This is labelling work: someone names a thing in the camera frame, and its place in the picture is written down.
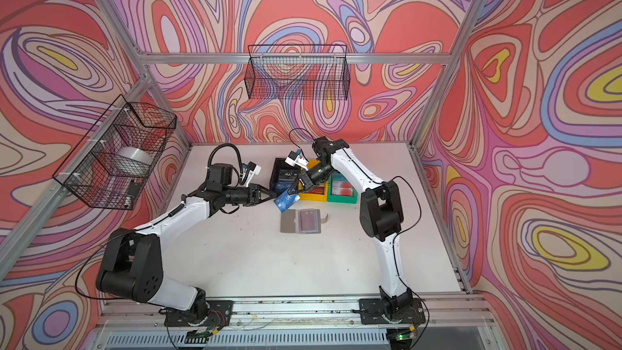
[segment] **red wire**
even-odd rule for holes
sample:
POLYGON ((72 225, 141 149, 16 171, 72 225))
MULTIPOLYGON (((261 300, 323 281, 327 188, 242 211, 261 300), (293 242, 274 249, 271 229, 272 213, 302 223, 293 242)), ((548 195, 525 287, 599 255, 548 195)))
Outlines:
POLYGON ((216 311, 216 310, 210 310, 210 312, 215 312, 215 313, 216 313, 216 316, 218 316, 218 326, 219 326, 219 325, 220 325, 220 316, 218 315, 218 311, 216 311))
POLYGON ((216 311, 216 310, 212 310, 212 311, 214 311, 214 312, 215 312, 215 313, 217 313, 217 314, 220 314, 220 316, 222 316, 222 317, 223 317, 223 327, 225 327, 225 324, 227 323, 227 319, 225 318, 225 316, 223 315, 223 313, 222 313, 222 312, 220 312, 220 311, 216 311))

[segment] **metal frame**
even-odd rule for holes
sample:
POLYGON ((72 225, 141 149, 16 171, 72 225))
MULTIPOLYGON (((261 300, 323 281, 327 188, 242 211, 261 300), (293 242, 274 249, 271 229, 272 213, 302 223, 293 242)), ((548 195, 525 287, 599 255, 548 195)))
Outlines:
MULTIPOLYGON (((116 6, 113 3, 113 0, 94 1, 99 7, 99 10, 101 11, 102 18, 104 19, 106 25, 113 31, 117 38, 119 38, 121 46, 123 46, 123 49, 125 51, 125 54, 128 56, 129 61, 136 67, 136 70, 139 72, 139 74, 145 76, 151 83, 151 96, 153 97, 155 103, 158 105, 158 107, 174 113, 172 107, 170 106, 170 103, 168 103, 168 100, 164 96, 164 92, 162 92, 160 85, 154 80, 154 77, 149 70, 149 66, 144 65, 140 57, 138 56, 139 49, 137 47, 137 44, 130 35, 125 22, 123 22, 123 18, 121 18, 121 15, 119 14, 116 6)), ((188 140, 185 131, 182 128, 177 127, 175 129, 175 133, 177 134, 177 137, 179 138, 179 141, 182 143, 182 145, 188 149, 190 147, 190 141, 188 140)))
MULTIPOLYGON (((429 307, 431 306, 430 310, 432 316, 430 324, 482 327, 482 339, 485 339, 485 337, 498 338, 498 330, 493 332, 493 336, 486 331, 490 330, 490 326, 496 329, 494 317, 490 313, 488 304, 483 297, 468 295, 472 291, 470 284, 457 259, 454 245, 448 238, 447 228, 443 222, 442 209, 440 209, 439 204, 436 202, 427 179, 424 178, 423 166, 417 155, 415 144, 422 136, 424 128, 429 125, 438 108, 444 91, 449 85, 452 75, 458 66, 462 51, 466 47, 467 40, 477 23, 478 16, 486 1, 487 0, 471 0, 465 18, 458 28, 458 33, 450 49, 450 53, 352 53, 348 55, 348 61, 351 64, 424 63, 443 65, 432 91, 432 95, 424 107, 419 124, 409 144, 413 164, 425 187, 426 197, 432 204, 432 211, 443 238, 443 243, 445 244, 450 260, 458 276, 462 280, 467 295, 464 293, 443 295, 424 294, 423 297, 428 301, 429 307)), ((154 81, 154 77, 150 70, 150 65, 153 64, 246 64, 248 62, 247 53, 142 52, 129 33, 126 24, 122 21, 121 15, 113 1, 95 0, 95 2, 101 10, 105 23, 119 38, 129 61, 141 75, 139 82, 132 87, 132 90, 127 95, 130 101, 140 99, 145 90, 151 87, 151 94, 157 105, 172 111, 162 89, 158 83, 154 81)), ((96 139, 97 135, 101 135, 101 133, 105 131, 105 124, 101 125, 92 138, 96 139)), ((189 154, 190 142, 183 129, 177 128, 176 133, 182 147, 185 148, 182 160, 183 167, 189 154)), ((83 157, 83 152, 85 151, 88 152, 88 149, 82 149, 76 154, 76 157, 74 157, 69 164, 68 169, 73 163, 79 161, 83 157)), ((24 219, 11 231, 2 246, 0 246, 0 255, 4 257, 3 262, 0 263, 0 279, 8 273, 14 263, 19 259, 21 253, 23 253, 23 250, 30 244, 38 231, 53 214, 57 206, 62 202, 62 199, 65 198, 66 190, 57 183, 52 184, 53 186, 45 192, 39 202, 30 209, 24 219)), ((171 195, 174 192, 174 186, 176 184, 177 180, 175 180, 165 199, 163 209, 166 209, 168 202, 171 200, 171 195)), ((344 297, 320 296, 312 298, 234 298, 236 307, 234 308, 233 315, 234 319, 238 322, 242 322, 242 328, 244 329, 246 327, 258 328, 260 324, 257 322, 270 317, 270 319, 272 319, 271 327, 274 327, 274 320, 284 318, 283 322, 279 324, 284 324, 287 328, 305 328, 309 326, 317 328, 318 324, 352 328, 357 320, 360 322, 360 319, 358 315, 352 314, 350 310, 358 307, 358 302, 356 300, 360 297, 360 295, 357 295, 344 297)), ((162 323, 163 318, 161 315, 154 315, 151 310, 147 311, 149 308, 156 308, 157 311, 157 307, 150 305, 136 305, 130 301, 109 301, 106 304, 103 315, 98 323, 98 329, 96 330, 101 330, 101 325, 105 325, 109 320, 122 319, 125 321, 124 323, 128 325, 129 320, 135 320, 137 318, 142 319, 143 322, 148 321, 153 328, 153 326, 162 323)), ((128 325, 130 330, 132 327, 136 329, 136 322, 133 324, 134 326, 128 325)), ((486 346, 486 349, 488 348, 495 349, 497 347, 486 346)))
MULTIPOLYGON (((139 81, 130 88, 126 98, 129 101, 139 100, 146 90, 147 83, 145 77, 142 76, 139 81)), ((95 146, 97 140, 110 127, 118 113, 119 110, 113 110, 108 115, 106 120, 103 121, 91 135, 86 145, 82 146, 67 163, 63 172, 72 171, 78 166, 93 146, 95 146)), ((37 200, 36 204, 30 207, 26 215, 15 228, 11 230, 9 235, 6 236, 2 245, 0 245, 0 257, 3 258, 0 262, 0 280, 4 279, 11 268, 13 268, 13 265, 15 265, 24 250, 30 245, 52 214, 54 214, 67 194, 69 194, 69 191, 56 182, 56 180, 52 179, 50 187, 48 187, 44 194, 37 200)))
POLYGON ((458 34, 454 40, 454 44, 450 49, 450 60, 445 67, 441 70, 439 77, 437 78, 436 85, 432 91, 431 97, 428 99, 428 102, 425 104, 423 111, 421 112, 419 121, 417 123, 417 127, 410 139, 411 144, 416 144, 420 136, 423 135, 425 128, 428 127, 434 113, 439 106, 440 100, 445 94, 445 90, 447 86, 449 86, 450 80, 452 79, 452 75, 454 71, 458 67, 460 63, 460 57, 462 56, 462 51, 464 51, 467 41, 475 28, 475 24, 479 19, 479 15, 481 11, 484 9, 484 5, 487 0, 471 0, 469 7, 466 11, 465 18, 462 21, 462 24, 458 28, 458 34))
MULTIPOLYGON (((486 350, 506 349, 498 336, 498 324, 483 295, 455 293, 422 293, 429 311, 430 327, 475 327, 478 329, 486 350)), ((358 300, 374 295, 333 295, 309 297, 234 297, 232 299, 231 324, 221 330, 223 336, 261 335, 262 333, 321 333, 334 330, 349 335, 358 331, 382 332, 388 328, 406 328, 409 324, 363 325, 360 315, 352 313, 358 309, 358 300)), ((112 336, 153 336, 166 330, 164 317, 158 314, 159 307, 129 300, 107 301, 90 339, 92 349, 106 348, 112 336)), ((178 344, 193 328, 169 329, 173 338, 180 336, 178 344)), ((144 339, 131 343, 141 344, 144 339)))
MULTIPOLYGON (((263 53, 265 57, 283 56, 283 54, 263 53)), ((296 53, 295 56, 311 53, 296 53)), ((313 53, 313 56, 331 53, 313 53)), ((139 54, 144 65, 148 64, 247 64, 248 53, 146 53, 139 54)), ((447 64, 451 56, 448 53, 348 53, 349 64, 447 64)))
MULTIPOLYGON (((430 326, 496 326, 490 305, 483 295, 464 293, 419 293, 430 311, 430 326)), ((223 297, 213 300, 233 300, 230 330, 257 330, 263 327, 285 329, 307 328, 355 328, 360 327, 361 317, 352 310, 359 308, 358 300, 377 295, 331 295, 304 297, 223 297)), ((162 324, 160 306, 136 304, 131 300, 109 300, 102 309, 97 326, 110 323, 127 325, 131 322, 146 327, 162 324)), ((402 324, 369 325, 379 328, 401 328, 402 324)))

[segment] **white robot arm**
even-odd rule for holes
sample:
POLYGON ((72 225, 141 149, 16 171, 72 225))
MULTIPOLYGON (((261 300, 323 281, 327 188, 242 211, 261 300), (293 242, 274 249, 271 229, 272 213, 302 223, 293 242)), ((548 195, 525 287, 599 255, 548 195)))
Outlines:
POLYGON ((299 174, 301 190, 311 189, 328 180, 338 171, 361 193, 360 221, 363 230, 374 238, 380 266, 380 294, 385 305, 384 315, 390 320, 399 317, 413 307, 412 291, 405 285, 399 241, 401 222, 404 221, 397 184, 385 182, 374 175, 356 158, 344 140, 331 141, 326 137, 315 139, 312 144, 320 163, 299 174))
MULTIPOLYGON (((299 180, 303 187, 300 191, 327 181, 336 170, 361 193, 361 225, 365 233, 374 238, 380 266, 382 314, 389 321, 400 320, 405 312, 412 310, 414 304, 412 292, 400 278, 404 271, 399 232, 404 215, 397 184, 384 182, 374 175, 343 140, 317 138, 313 149, 320 163, 300 171, 299 180)), ((253 206, 276 196, 272 191, 257 184, 249 185, 248 182, 243 182, 248 187, 228 186, 231 183, 231 166, 212 165, 211 159, 205 183, 184 197, 182 203, 170 213, 134 230, 121 228, 111 234, 97 276, 97 289, 140 303, 187 311, 183 315, 184 323, 191 326, 203 324, 209 312, 205 291, 166 276, 162 270, 161 251, 192 226, 222 211, 227 203, 253 206), (262 192, 267 193, 268 197, 261 198, 262 192)), ((253 163, 249 165, 250 169, 259 172, 259 167, 253 163)))

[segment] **wire mesh basket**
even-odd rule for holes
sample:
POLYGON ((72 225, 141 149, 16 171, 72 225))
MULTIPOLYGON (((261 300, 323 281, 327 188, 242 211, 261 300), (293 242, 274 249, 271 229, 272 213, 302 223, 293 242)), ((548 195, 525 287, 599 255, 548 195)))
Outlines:
POLYGON ((249 99, 348 98, 346 45, 249 45, 248 51, 244 82, 249 99))
POLYGON ((53 176, 89 207, 133 209, 177 124, 174 113, 123 100, 78 166, 53 176))

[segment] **colorful patterned backdrop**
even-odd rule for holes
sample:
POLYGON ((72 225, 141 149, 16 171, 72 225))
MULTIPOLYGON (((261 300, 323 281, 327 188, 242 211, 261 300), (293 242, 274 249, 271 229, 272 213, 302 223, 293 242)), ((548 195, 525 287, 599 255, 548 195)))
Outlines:
MULTIPOLYGON (((113 1, 143 51, 245 52, 254 43, 337 42, 358 53, 447 52, 470 2, 113 1)), ((355 65, 350 99, 326 103, 248 101, 243 65, 155 65, 152 73, 194 142, 287 141, 295 127, 339 133, 347 141, 404 141, 439 69, 355 65)))
MULTIPOLYGON (((192 142, 288 141, 292 128, 346 141, 412 138, 440 65, 372 65, 347 101, 248 99, 243 65, 152 65, 192 142)), ((293 139, 310 141, 300 131, 293 139)))
MULTIPOLYGON (((3 240, 65 155, 136 75, 93 0, 4 0, 0 68, 3 240)), ((90 209, 74 197, 62 203, 0 282, 0 349, 80 346, 101 305, 73 291, 76 271, 121 223, 131 227, 151 219, 181 154, 173 137, 134 211, 90 209)), ((83 292, 97 294, 97 269, 96 259, 82 275, 83 292)))
POLYGON ((114 0, 144 51, 244 52, 344 42, 355 52, 448 51, 470 0, 114 0))
POLYGON ((622 348, 622 0, 489 0, 419 145, 513 349, 622 348))

